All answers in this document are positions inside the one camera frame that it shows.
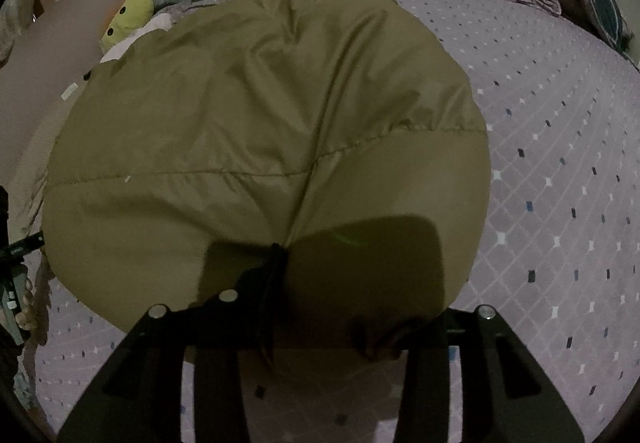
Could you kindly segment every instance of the yellow plush toy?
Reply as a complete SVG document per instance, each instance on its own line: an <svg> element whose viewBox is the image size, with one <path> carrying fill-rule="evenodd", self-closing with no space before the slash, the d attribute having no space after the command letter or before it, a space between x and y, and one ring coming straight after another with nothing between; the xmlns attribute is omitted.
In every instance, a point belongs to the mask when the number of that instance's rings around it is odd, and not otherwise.
<svg viewBox="0 0 640 443"><path fill-rule="evenodd" d="M106 53L131 33L142 28L154 14L154 0L125 0L115 17L103 28L100 48Z"/></svg>

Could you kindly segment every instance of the bed sheet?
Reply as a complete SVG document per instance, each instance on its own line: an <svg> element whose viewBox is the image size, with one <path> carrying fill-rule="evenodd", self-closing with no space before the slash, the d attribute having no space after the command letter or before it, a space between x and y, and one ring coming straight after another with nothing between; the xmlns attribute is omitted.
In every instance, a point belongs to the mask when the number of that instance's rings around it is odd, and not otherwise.
<svg viewBox="0 0 640 443"><path fill-rule="evenodd" d="M561 17L505 0L397 0L466 70L487 122L492 195L478 256L453 307L494 305L558 388L588 442L640 375L640 74ZM42 330L25 350L53 432L124 334L30 261ZM462 430L450 353L450 441ZM252 441L390 443L404 359L340 386L276 383L242 361ZM193 441L185 364L182 439Z"/></svg>

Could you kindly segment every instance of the metal bolt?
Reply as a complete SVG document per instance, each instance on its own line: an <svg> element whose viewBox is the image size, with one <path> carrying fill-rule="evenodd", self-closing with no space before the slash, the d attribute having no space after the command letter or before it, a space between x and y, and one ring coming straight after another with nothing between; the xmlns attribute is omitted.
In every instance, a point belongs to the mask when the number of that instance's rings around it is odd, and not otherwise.
<svg viewBox="0 0 640 443"><path fill-rule="evenodd" d="M492 318L495 317L495 309L492 308L491 306L487 306L486 304L484 304L478 308L478 314L484 320L491 320Z"/></svg>
<svg viewBox="0 0 640 443"><path fill-rule="evenodd" d="M149 310L148 315L151 318L162 318L166 315L166 306L164 304L156 304Z"/></svg>
<svg viewBox="0 0 640 443"><path fill-rule="evenodd" d="M226 289L218 295L218 298L222 302L234 302L238 298L238 292L234 289Z"/></svg>

